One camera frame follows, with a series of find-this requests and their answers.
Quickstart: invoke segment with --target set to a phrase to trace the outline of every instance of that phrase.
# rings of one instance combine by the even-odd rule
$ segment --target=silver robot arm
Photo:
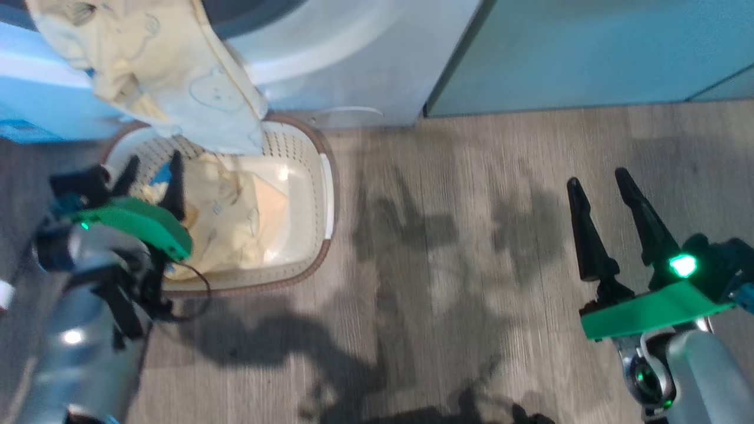
[[[66,245],[66,253],[37,250],[36,256],[48,271],[58,270],[54,261],[45,263],[53,255],[69,261],[72,277],[45,322],[16,423],[123,422],[139,385],[152,329],[151,318],[123,287],[138,287],[152,269],[149,250],[137,238],[101,225],[88,230],[74,226],[58,237],[65,240],[48,240],[43,248]],[[113,290],[106,298],[120,298],[136,320],[119,323],[104,290]],[[136,325],[128,329],[136,334],[127,334],[123,325]]]
[[[132,158],[112,188],[101,166],[51,177],[56,201],[32,252],[45,271],[71,277],[44,323],[16,424],[124,422],[152,322],[185,319],[162,297],[167,263],[192,248],[179,223],[181,158],[171,159],[170,184],[156,206],[128,196],[138,166]]]
[[[754,392],[708,316],[739,306],[754,313],[754,249],[740,239],[710,244],[702,234],[679,246],[628,171],[615,171],[631,209],[642,261],[654,274],[648,291],[619,283],[618,263],[602,244],[581,184],[568,182],[581,280],[598,281],[596,299],[579,311],[590,340],[610,340],[642,419],[669,424],[754,422]]]

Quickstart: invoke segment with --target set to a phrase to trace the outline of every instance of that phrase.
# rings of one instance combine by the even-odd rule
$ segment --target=laminate flooring
[[[620,281],[644,290],[624,166],[679,241],[754,242],[754,102],[573,109],[420,120],[326,134],[339,199],[309,279],[218,297],[159,324],[129,424],[641,422],[609,343],[588,342],[566,181],[576,176]],[[0,142],[0,272],[49,201],[46,176],[101,144]],[[30,270],[0,321],[0,410],[33,358],[59,279]],[[184,304],[191,309],[195,305]],[[754,381],[754,318],[716,331]]]

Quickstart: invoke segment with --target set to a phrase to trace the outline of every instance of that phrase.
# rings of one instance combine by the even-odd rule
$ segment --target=washing machine
[[[415,122],[480,0],[207,0],[216,34],[274,112],[321,128]],[[0,136],[110,137],[123,121],[35,31],[0,5]]]

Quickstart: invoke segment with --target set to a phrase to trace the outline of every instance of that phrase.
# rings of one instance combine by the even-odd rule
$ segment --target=laundry basket
[[[280,287],[311,275],[329,248],[335,222],[333,173],[318,135],[294,119],[278,117],[262,123],[265,142],[262,156],[217,155],[243,171],[252,171],[288,196],[283,227],[265,251],[262,265],[254,269],[212,272],[206,275],[214,293]],[[123,171],[132,155],[139,157],[139,173],[131,195],[139,193],[170,160],[173,151],[193,159],[205,151],[183,137],[159,137],[151,127],[127,132],[106,156],[114,174]],[[198,278],[173,281],[165,278],[170,295],[204,295]]]

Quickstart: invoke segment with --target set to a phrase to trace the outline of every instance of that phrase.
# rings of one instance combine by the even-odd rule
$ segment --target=brown basket rim
[[[324,153],[327,155],[327,150],[325,149],[325,145],[322,142],[322,139],[320,135],[311,127],[307,126],[300,120],[296,118],[292,118],[289,116],[284,115],[270,115],[268,116],[265,121],[271,121],[271,122],[279,122],[281,124],[288,124],[293,127],[296,127],[301,132],[306,134],[307,137],[309,137],[309,140],[314,144],[314,148],[317,150],[317,153]],[[102,157],[102,163],[107,163],[107,160],[110,156],[110,152],[112,152],[113,148],[115,148],[115,145],[127,134],[138,130],[139,128],[148,127],[147,124],[141,121],[135,121],[132,122],[126,126],[124,126],[122,129],[120,129],[119,132],[115,134],[112,138],[112,142],[109,144],[109,146],[105,149],[105,153]],[[299,283],[301,281],[304,281],[306,278],[311,277],[312,274],[314,274],[322,265],[322,262],[324,262],[325,257],[327,256],[327,252],[329,251],[330,246],[330,240],[325,239],[322,240],[322,246],[320,246],[320,252],[317,254],[317,257],[314,258],[314,262],[311,263],[311,265],[305,269],[301,274],[298,274],[291,278],[285,278],[284,280],[277,280],[277,281],[270,281],[268,283],[264,284],[257,284],[253,286],[246,286],[246,287],[234,287],[234,288],[226,288],[226,289],[212,289],[213,295],[219,295],[219,296],[232,296],[239,293],[255,293],[255,292],[261,292],[261,291],[267,291],[267,290],[274,290],[279,289],[283,287],[289,287],[291,285],[294,285],[296,283]],[[206,296],[207,292],[205,290],[166,290],[165,295],[174,299],[179,298],[193,298],[193,297],[200,297],[200,296]]]

